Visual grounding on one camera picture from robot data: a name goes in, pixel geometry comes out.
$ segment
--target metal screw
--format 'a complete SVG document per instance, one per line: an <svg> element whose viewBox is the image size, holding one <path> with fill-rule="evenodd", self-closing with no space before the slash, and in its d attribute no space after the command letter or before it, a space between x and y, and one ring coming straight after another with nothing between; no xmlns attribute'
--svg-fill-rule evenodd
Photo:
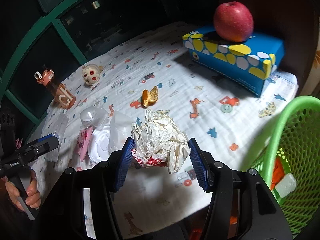
<svg viewBox="0 0 320 240"><path fill-rule="evenodd" d="M67 168L64 172L69 175L73 173L73 168Z"/></svg>
<svg viewBox="0 0 320 240"><path fill-rule="evenodd" d="M108 163L107 161L99 162L99 166L100 166L101 168L106 168L106 167L108 167L108 165L109 165L109 163Z"/></svg>
<svg viewBox="0 0 320 240"><path fill-rule="evenodd" d="M222 162L215 162L214 166L216 166L218 169L221 169L223 167L223 163Z"/></svg>
<svg viewBox="0 0 320 240"><path fill-rule="evenodd" d="M257 171L255 169L249 169L249 173L251 175L256 175L257 174Z"/></svg>

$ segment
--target crumpled white paper bag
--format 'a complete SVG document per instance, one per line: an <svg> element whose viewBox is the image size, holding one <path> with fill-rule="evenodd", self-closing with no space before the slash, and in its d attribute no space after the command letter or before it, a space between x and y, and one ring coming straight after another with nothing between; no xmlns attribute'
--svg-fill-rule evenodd
<svg viewBox="0 0 320 240"><path fill-rule="evenodd" d="M146 110L145 122L132 127L136 148L132 156L140 166L168 166L170 174L181 168L190 154L188 140L168 115Z"/></svg>

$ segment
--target blue box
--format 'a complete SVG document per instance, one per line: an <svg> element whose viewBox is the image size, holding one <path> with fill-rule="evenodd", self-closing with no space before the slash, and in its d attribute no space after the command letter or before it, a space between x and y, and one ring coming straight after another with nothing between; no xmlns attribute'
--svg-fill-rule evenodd
<svg viewBox="0 0 320 240"><path fill-rule="evenodd" d="M284 56L279 38L254 32L241 43L222 40L213 26L204 26L184 35L183 44L192 59L241 84L260 97L269 77Z"/></svg>

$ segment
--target green basket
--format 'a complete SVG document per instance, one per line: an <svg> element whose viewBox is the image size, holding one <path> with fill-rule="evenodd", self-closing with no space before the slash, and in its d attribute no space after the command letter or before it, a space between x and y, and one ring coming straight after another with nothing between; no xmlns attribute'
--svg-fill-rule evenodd
<svg viewBox="0 0 320 240"><path fill-rule="evenodd" d="M285 173L297 180L295 191L281 199L275 194L293 236L308 224L320 203L320 100L301 96L291 101L277 119L265 151L253 162L268 186L276 156Z"/></svg>

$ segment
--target pink wrapper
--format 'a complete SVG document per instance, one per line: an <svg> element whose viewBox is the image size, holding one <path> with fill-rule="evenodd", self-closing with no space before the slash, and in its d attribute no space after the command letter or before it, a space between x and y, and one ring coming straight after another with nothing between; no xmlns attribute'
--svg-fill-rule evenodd
<svg viewBox="0 0 320 240"><path fill-rule="evenodd" d="M90 142L93 127L80 130L75 152L80 155L80 160L83 162L85 155L87 154L88 145Z"/></svg>

